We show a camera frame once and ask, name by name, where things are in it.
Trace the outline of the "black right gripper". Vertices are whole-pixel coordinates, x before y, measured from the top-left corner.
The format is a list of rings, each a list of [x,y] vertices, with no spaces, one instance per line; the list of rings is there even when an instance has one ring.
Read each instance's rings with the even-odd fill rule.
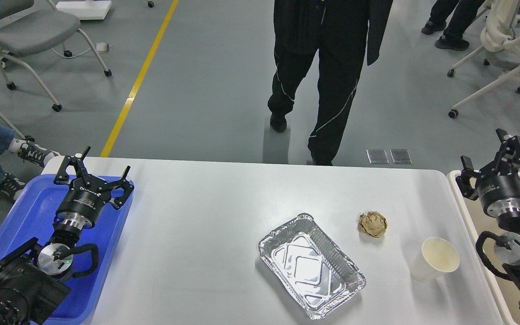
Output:
[[[520,212],[520,136],[496,129],[501,145],[495,158],[486,165],[486,177],[474,170],[471,158],[460,156],[463,166],[455,181],[463,197],[471,201],[479,198],[483,212],[493,218],[507,212]],[[475,187],[471,179],[477,180]]]

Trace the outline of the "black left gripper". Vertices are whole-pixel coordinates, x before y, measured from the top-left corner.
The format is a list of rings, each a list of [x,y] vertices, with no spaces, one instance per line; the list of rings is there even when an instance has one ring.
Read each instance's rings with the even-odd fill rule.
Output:
[[[78,230],[95,227],[105,206],[111,205],[119,210],[128,201],[134,191],[134,185],[126,178],[131,166],[127,166],[117,181],[108,181],[89,175],[84,165],[90,146],[87,146],[80,157],[64,156],[53,183],[68,185],[69,189],[56,210],[55,224],[66,225]],[[73,167],[75,178],[70,180],[67,168]],[[116,197],[113,192],[123,189]]]

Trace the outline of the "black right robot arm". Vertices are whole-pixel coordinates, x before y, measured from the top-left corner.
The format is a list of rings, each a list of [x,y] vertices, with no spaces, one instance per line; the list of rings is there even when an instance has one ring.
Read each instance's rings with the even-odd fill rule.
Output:
[[[479,234],[477,255],[493,275],[513,282],[520,291],[520,136],[501,128],[496,132],[501,145],[495,158],[475,170],[470,158],[461,156],[464,168],[455,181],[462,196],[479,200],[483,212],[504,230],[500,235]]]

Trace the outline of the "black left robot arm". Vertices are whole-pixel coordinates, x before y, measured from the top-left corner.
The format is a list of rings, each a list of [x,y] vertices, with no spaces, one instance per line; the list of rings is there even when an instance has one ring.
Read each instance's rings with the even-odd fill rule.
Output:
[[[30,181],[0,228],[0,325],[76,325],[96,305],[134,183],[66,156]]]

